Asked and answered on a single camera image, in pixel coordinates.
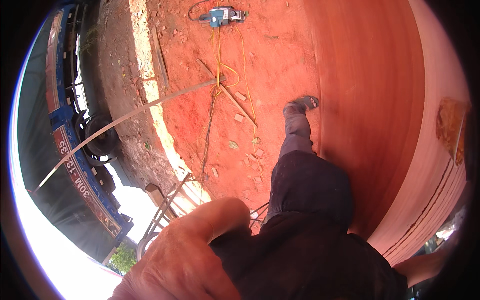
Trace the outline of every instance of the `power tool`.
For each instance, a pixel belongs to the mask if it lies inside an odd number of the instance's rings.
[[[209,13],[201,15],[198,20],[209,21],[211,27],[221,27],[230,24],[230,22],[243,23],[248,13],[245,11],[236,11],[233,6],[217,6],[212,8]]]

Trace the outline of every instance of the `sandal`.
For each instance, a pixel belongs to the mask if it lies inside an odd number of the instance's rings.
[[[315,104],[317,106],[313,106],[313,103],[310,101],[310,98],[313,99],[313,101],[315,102]],[[303,107],[305,107],[305,105],[306,105],[308,107],[308,110],[317,108],[318,105],[319,105],[318,99],[316,97],[313,97],[313,96],[303,96],[302,98],[298,98],[294,102],[298,103],[298,104],[301,104]]]

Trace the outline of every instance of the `blue truck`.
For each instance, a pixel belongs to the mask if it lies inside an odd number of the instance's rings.
[[[64,5],[43,24],[28,59],[19,105],[18,136],[25,187],[34,190],[72,149],[111,122],[83,92],[81,34],[87,5]],[[118,212],[115,183],[105,164],[119,139],[111,129],[78,151],[32,199],[66,237],[106,263],[133,227]]]

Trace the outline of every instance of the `black shirt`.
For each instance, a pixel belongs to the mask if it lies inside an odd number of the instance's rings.
[[[321,214],[284,213],[210,244],[242,299],[403,299],[407,278]]]

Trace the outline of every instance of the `dark pants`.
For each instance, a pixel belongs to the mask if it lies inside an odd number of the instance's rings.
[[[348,176],[313,153],[305,109],[298,103],[288,103],[283,109],[286,137],[272,172],[264,223],[276,215],[308,213],[329,218],[346,231],[353,218]]]

